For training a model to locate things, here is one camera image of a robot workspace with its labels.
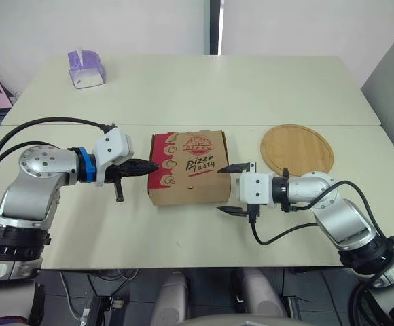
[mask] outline white wall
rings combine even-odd
[[[209,53],[209,0],[0,0],[0,80],[23,90],[52,54]]]
[[[222,54],[333,55],[363,85],[394,42],[394,0],[225,0]]]

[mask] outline robotic arm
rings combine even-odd
[[[112,128],[96,141],[92,154],[83,147],[59,149],[38,145],[24,151],[19,174],[0,204],[0,317],[33,320],[38,289],[30,279],[40,270],[41,253],[51,241],[48,229],[60,200],[60,188],[77,182],[114,183],[116,200],[124,200],[122,177],[145,175],[154,163],[131,159],[130,137]]]
[[[336,184],[329,175],[316,171],[301,177],[289,177],[286,168],[281,177],[274,172],[257,173],[255,162],[233,164],[219,173],[241,173],[236,181],[237,196],[247,204],[247,210],[231,206],[218,208],[230,215],[248,216],[256,240],[263,245],[255,231],[260,205],[281,204],[285,212],[310,209],[318,226],[337,248],[342,265],[352,268],[365,281],[354,300],[358,304],[359,296],[365,292],[376,318],[384,325],[394,325],[394,237],[384,236],[356,185],[349,181]],[[337,187],[342,184],[356,188],[372,221],[350,200],[340,196]],[[300,202],[310,204],[293,205]]]

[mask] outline floor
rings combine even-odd
[[[191,317],[235,313],[230,292],[231,268],[141,269],[137,277],[119,292],[126,298],[126,305],[124,309],[112,315],[110,325],[148,325],[158,291],[174,270],[181,270],[190,280]],[[283,269],[260,270],[276,291],[281,293]],[[284,273],[283,295],[298,298],[303,321],[316,326],[339,325],[323,280],[324,276],[329,283],[343,325],[349,325],[348,299],[352,288],[357,284],[357,279],[348,270],[330,268],[297,273],[285,268]],[[92,296],[86,274],[65,272],[64,275],[69,284],[72,304],[77,313],[82,314],[84,307],[89,306]],[[122,282],[107,282],[98,277],[92,277],[92,280],[99,295],[111,294]],[[46,287],[46,307],[42,326],[79,325],[67,307],[65,291],[58,272],[42,270],[37,282],[43,283]]]

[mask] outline wooden cutting board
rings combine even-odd
[[[312,129],[296,124],[283,124],[268,131],[260,152],[265,163],[279,175],[283,168],[300,176],[310,171],[328,173],[333,166],[329,143]]]

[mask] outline tissue box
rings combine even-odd
[[[150,160],[159,169],[149,175],[149,197],[154,205],[226,202],[230,175],[222,131],[170,132],[152,137]]]
[[[87,88],[105,83],[101,58],[94,51],[73,51],[69,57],[69,74],[76,88]]]

